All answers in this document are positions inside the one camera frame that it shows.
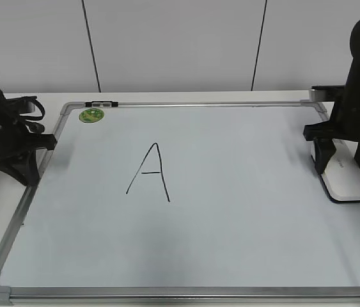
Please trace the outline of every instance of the whiteboard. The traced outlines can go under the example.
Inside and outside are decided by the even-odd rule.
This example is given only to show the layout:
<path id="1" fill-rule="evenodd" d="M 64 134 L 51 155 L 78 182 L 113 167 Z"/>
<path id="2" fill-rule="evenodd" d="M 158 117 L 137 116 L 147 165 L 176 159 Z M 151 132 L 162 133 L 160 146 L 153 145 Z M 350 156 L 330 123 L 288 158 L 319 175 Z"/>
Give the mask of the whiteboard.
<path id="1" fill-rule="evenodd" d="M 70 113 L 0 285 L 360 286 L 360 203 L 322 189 L 314 108 L 103 110 Z"/>

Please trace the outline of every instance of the round sticker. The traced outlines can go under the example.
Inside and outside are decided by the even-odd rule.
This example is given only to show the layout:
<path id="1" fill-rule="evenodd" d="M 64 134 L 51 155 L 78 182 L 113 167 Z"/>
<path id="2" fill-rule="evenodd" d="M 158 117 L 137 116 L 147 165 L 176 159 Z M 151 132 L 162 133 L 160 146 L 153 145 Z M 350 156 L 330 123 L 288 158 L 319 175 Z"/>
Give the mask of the round sticker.
<path id="1" fill-rule="evenodd" d="M 84 123 L 95 123 L 104 117 L 104 112 L 100 109 L 87 109 L 79 115 L 79 119 Z"/>

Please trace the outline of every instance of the white table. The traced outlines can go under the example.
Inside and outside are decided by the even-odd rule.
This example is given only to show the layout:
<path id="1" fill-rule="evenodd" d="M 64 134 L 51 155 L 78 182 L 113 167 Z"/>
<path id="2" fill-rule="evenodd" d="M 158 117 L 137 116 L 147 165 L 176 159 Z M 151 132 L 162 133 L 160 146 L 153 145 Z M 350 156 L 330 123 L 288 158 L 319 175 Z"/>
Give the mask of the white table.
<path id="1" fill-rule="evenodd" d="M 263 91 L 263 92 L 200 92 L 200 93 L 46 93 L 11 94 L 8 98 L 21 95 L 38 95 L 47 115 L 43 124 L 50 132 L 62 106 L 70 101 L 114 100 L 119 102 L 221 102 L 221 101 L 287 101 L 308 99 L 307 91 Z M 5 174 L 0 173 L 0 240 L 18 205 L 24 188 Z"/>

